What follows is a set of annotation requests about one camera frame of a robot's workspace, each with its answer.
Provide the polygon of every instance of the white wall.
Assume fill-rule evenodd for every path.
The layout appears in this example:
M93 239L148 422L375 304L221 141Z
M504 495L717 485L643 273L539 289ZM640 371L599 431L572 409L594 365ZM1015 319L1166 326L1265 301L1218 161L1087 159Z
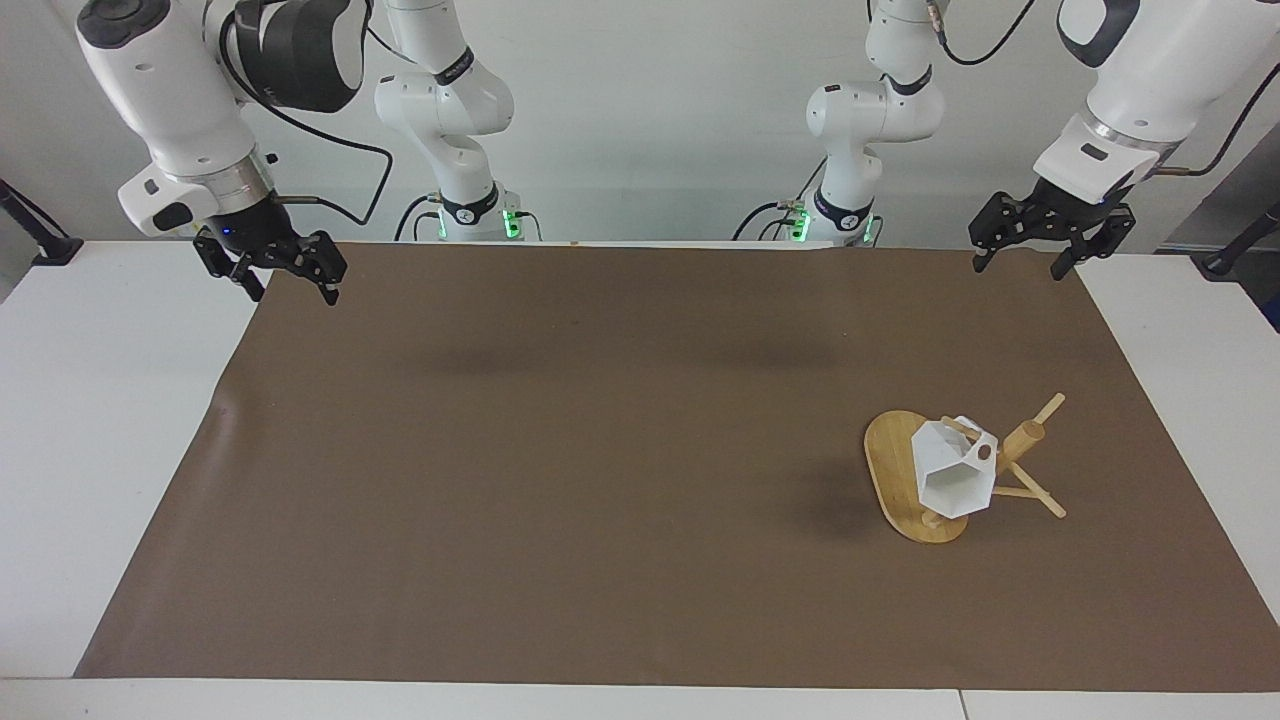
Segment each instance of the white wall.
M146 151L79 58L69 22L81 5L0 3L0 176L45 202L73 233L136 237L114 195L146 164ZM1020 6L954 3L956 51L989 47ZM938 59L937 82L950 104L942 131L927 142L881 146L884 245L966 247L965 227L991 192L1030 190L1032 163L1092 86L1092 72L1057 40L1056 8L1039 3L987 65L965 69ZM809 94L877 74L863 54L867 20L858 0L460 0L458 10L479 56L516 94L512 128L483 141L494 170L557 240L727 237L750 208L794 195L820 158L804 123ZM380 8L375 27L389 35ZM367 78L406 68L372 44L369 53ZM1210 113L1179 160L1211 155L1276 59L1280 47ZM340 115L308 119L396 152L378 220L356 228L307 208L294 211L298 229L385 240L406 202L434 187L425 161L383 129L371 94L367 83ZM1275 124L1280 92L1274 95L1221 174ZM246 117L262 149L283 159L275 168L283 192L364 209L376 158L328 146L256 108ZM1160 179L1135 191L1139 228L1130 249L1156 247L1216 182Z

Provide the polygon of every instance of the wooden stand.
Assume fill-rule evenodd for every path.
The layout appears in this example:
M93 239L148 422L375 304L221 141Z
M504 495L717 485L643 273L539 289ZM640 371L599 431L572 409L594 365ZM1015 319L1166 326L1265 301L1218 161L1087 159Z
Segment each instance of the wooden stand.
M1018 425L1001 443L996 456L997 479L1011 473L1023 487L996 486L995 495L1041 501L1057 518L1066 518L1066 509L1037 483L1018 461L1044 439L1044 423L1062 406L1066 397L1053 396L1032 420ZM881 510L890 525L902 536L920 543L946 543L960 537L969 527L969 518L950 520L920 505L915 487L915 459L911 436L928 420L908 410L891 410L872 420L863 438L867 464ZM977 441L979 434L951 418L942 418L948 428Z
M915 489L911 436L927 421L924 415L908 410L884 413L867 428L863 447L872 469L876 496L888 524L915 542L951 542L969 527L969 518L947 520L920 505Z

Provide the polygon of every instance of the black mount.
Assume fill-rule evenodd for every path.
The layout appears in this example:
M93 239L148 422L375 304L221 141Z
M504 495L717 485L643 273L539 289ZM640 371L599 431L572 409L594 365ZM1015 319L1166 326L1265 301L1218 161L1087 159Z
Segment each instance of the black mount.
M49 232L49 228L27 209L18 192L3 179L0 179L0 208L4 208L5 213L40 246L40 255L31 261L33 268L61 268L84 246L84 241L78 237L58 237Z

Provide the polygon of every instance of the green led light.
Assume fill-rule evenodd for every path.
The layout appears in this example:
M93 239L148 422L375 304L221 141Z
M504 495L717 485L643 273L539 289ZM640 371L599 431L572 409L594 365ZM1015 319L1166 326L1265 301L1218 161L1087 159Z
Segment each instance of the green led light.
M516 218L516 214L511 210L503 210L502 217L507 220L507 237L511 240L520 237L520 219Z
M809 215L806 210L800 210L800 219L791 225L791 240L795 242L804 242L809 238L809 225L813 224L813 217Z
M883 224L883 219L878 215L867 218L867 228L863 231L863 245L876 245L881 224Z

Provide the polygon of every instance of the white hexagonal object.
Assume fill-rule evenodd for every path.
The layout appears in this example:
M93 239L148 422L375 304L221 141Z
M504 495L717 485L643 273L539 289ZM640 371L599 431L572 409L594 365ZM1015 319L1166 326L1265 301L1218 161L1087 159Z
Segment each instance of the white hexagonal object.
M972 442L938 421L925 423L911 436L920 505L951 520L986 510L996 488L996 436L964 418L957 421L982 437Z

